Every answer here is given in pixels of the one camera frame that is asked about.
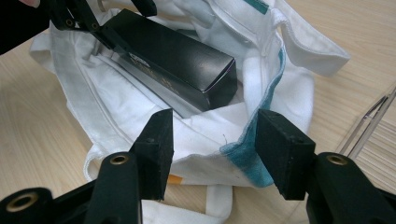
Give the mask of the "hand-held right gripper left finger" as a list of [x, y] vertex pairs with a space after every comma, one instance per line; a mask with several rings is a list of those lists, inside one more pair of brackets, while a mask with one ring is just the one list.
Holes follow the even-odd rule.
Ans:
[[103, 159], [84, 224], [143, 224], [142, 202], [164, 198], [173, 155], [173, 111], [165, 109], [129, 151]]

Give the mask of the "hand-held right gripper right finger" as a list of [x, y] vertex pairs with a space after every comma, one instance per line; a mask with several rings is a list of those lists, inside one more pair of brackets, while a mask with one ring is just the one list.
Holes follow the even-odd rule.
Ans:
[[256, 152], [284, 199], [306, 201], [310, 224], [396, 224], [396, 196], [376, 188], [352, 159], [315, 147], [283, 115], [258, 112]]

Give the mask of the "long black box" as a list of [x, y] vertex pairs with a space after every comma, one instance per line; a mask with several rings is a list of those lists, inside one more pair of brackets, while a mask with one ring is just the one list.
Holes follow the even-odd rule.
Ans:
[[183, 118], [226, 106], [237, 91], [233, 57], [128, 9], [101, 31], [112, 60]]

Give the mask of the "white tote bag green orange print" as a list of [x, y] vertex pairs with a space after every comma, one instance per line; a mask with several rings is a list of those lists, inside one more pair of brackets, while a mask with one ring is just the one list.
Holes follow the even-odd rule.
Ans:
[[[312, 118], [314, 75], [330, 76], [346, 51], [305, 21], [286, 0], [155, 0], [157, 22], [188, 32], [236, 59], [238, 92], [229, 105], [174, 115], [170, 180], [203, 185], [206, 210], [197, 213], [154, 201], [144, 224], [224, 224], [234, 187], [264, 188], [272, 178], [254, 148], [257, 113], [271, 109], [300, 130]], [[88, 179], [107, 155], [128, 149], [165, 103], [123, 69], [92, 35], [50, 29], [35, 38], [31, 56], [59, 79], [68, 107], [92, 141]]]

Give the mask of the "clear plastic tray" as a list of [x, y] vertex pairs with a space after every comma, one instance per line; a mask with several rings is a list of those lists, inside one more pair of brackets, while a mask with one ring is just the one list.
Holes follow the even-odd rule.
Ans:
[[396, 194], [396, 82], [356, 119], [337, 152], [376, 187]]

